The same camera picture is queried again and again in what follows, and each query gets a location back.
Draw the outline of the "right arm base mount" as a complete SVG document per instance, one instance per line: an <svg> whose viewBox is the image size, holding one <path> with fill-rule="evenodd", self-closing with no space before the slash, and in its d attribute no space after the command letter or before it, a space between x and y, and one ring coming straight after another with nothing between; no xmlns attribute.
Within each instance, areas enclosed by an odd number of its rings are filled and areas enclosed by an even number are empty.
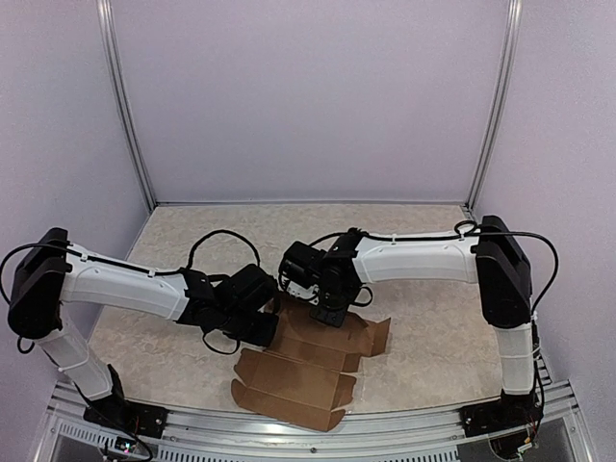
<svg viewBox="0 0 616 462"><path fill-rule="evenodd" d="M496 399L463 406L459 410L467 438L504 431L543 419L543 402L536 392L509 395L502 391Z"/></svg>

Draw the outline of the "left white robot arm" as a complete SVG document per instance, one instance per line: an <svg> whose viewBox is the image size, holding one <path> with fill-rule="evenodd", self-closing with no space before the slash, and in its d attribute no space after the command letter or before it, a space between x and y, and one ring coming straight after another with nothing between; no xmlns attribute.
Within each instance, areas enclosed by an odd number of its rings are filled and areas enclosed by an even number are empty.
<svg viewBox="0 0 616 462"><path fill-rule="evenodd" d="M71 242L66 230L49 229L36 243L9 251L4 264L22 253L12 285L1 296L8 324L19 339L43 349L110 425L123 428L135 418L121 381L103 364L62 313L68 303L93 303L153 315L202 334L219 331L236 345L267 347L278 325L275 279L259 263L232 275L208 275L193 268L156 269L100 255Z"/></svg>

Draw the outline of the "brown cardboard box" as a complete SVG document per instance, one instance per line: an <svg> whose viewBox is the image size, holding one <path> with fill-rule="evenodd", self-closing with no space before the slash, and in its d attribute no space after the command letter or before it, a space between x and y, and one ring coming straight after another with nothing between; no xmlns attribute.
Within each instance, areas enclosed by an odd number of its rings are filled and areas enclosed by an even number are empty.
<svg viewBox="0 0 616 462"><path fill-rule="evenodd" d="M309 316L308 305L283 296L271 345L244 348L234 366L231 396L244 410L327 432L353 401L361 360L386 350L391 320L349 312L340 327Z"/></svg>

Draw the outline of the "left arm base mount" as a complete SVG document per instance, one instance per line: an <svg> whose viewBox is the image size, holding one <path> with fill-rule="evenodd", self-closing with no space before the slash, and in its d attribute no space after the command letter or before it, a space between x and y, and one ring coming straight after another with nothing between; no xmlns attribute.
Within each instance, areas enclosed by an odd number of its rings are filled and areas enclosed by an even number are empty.
<svg viewBox="0 0 616 462"><path fill-rule="evenodd" d="M112 380L111 393L87 402L84 420L126 434L161 439L167 423L165 407L144 404L127 399L121 380L112 365L108 365Z"/></svg>

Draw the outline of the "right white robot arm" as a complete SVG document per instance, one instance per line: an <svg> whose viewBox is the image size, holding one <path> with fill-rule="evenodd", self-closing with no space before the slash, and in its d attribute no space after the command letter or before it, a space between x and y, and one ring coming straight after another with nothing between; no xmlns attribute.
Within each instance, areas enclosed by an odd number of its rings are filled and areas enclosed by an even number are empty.
<svg viewBox="0 0 616 462"><path fill-rule="evenodd" d="M371 234L359 228L333 233L333 244L294 242L278 268L281 289L311 304L311 316L339 327L349 307L370 284L395 280L446 280L479 288L482 316L497 335L505 395L492 417L515 425L530 408L534 387L533 308L530 263L518 234L501 218L464 220L447 232Z"/></svg>

